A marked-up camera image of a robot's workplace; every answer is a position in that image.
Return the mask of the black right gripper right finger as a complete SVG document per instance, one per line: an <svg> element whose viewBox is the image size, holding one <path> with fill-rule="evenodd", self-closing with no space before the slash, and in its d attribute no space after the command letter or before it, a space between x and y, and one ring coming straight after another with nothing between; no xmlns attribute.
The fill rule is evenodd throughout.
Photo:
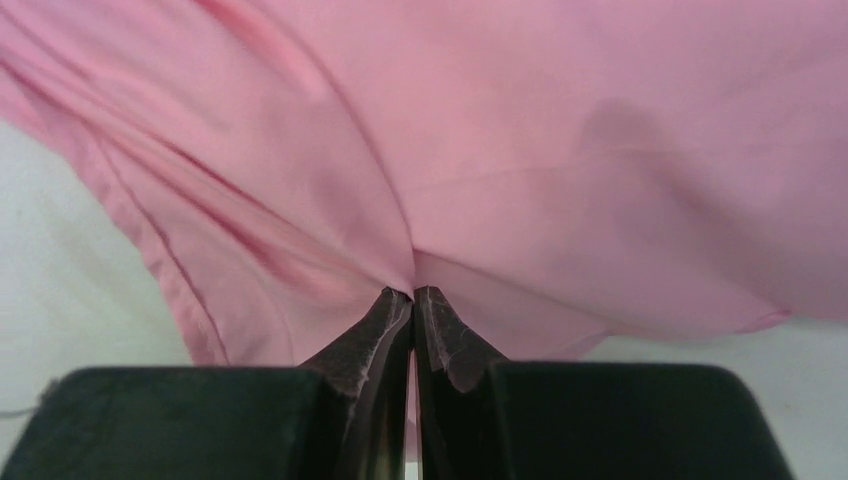
<svg viewBox="0 0 848 480"><path fill-rule="evenodd" d="M710 365L512 361L414 297L425 479L789 479L760 406Z"/></svg>

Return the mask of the pink pillowcase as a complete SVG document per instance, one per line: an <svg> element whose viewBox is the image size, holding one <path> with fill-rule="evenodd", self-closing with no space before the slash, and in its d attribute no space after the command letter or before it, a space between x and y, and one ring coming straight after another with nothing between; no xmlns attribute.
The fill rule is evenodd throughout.
<svg viewBox="0 0 848 480"><path fill-rule="evenodd" d="M843 1L5 1L1 113L200 364L385 287L525 359L847 317Z"/></svg>

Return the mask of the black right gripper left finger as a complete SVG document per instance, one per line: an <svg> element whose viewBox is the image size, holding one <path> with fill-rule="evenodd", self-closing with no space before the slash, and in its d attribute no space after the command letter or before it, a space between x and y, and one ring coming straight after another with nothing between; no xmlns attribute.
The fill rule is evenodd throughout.
<svg viewBox="0 0 848 480"><path fill-rule="evenodd" d="M51 385L5 479L400 479L410 298L296 367L93 367Z"/></svg>

